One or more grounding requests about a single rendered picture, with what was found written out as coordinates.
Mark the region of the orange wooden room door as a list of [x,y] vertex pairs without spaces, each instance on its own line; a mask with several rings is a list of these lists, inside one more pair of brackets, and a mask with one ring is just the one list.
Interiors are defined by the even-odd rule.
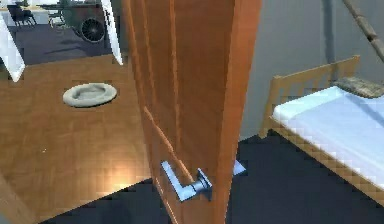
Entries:
[[[225,224],[262,0],[122,0],[151,178],[171,224]],[[213,185],[180,202],[200,168]]]

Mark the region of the brown wooden pole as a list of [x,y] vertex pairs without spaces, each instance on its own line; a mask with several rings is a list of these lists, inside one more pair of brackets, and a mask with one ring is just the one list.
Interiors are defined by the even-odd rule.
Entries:
[[376,55],[384,63],[384,42],[379,38],[373,26],[361,12],[360,8],[354,5],[352,0],[342,0],[342,2],[374,49]]

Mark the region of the grey-brown pillow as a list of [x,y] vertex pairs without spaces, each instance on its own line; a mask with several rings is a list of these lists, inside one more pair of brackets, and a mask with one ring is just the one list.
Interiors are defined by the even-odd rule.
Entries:
[[356,77],[343,77],[334,82],[338,88],[348,93],[373,99],[384,96],[384,85]]

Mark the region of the wooden bed with white mattress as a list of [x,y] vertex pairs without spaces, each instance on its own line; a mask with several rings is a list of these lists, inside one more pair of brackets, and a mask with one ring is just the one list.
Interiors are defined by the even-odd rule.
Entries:
[[270,81],[259,137],[274,131],[384,207],[384,96],[333,84],[352,78],[358,55]]

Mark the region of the dark chair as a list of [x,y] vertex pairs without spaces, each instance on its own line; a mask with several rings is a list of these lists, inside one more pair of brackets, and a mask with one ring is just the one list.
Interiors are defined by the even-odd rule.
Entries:
[[28,23],[31,26],[37,24],[32,12],[30,10],[22,9],[20,5],[8,5],[7,10],[11,15],[11,19],[17,27],[20,27],[25,23]]

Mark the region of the black round fan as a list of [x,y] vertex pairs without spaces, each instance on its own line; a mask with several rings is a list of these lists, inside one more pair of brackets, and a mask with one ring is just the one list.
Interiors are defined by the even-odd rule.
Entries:
[[95,18],[84,20],[80,25],[79,31],[82,39],[89,43],[98,43],[105,35],[104,25]]

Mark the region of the grey round floor cushion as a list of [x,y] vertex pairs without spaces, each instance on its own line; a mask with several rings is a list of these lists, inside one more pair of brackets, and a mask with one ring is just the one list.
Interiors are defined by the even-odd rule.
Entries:
[[71,107],[87,108],[112,101],[117,89],[106,83],[86,83],[71,87],[62,95],[63,102]]

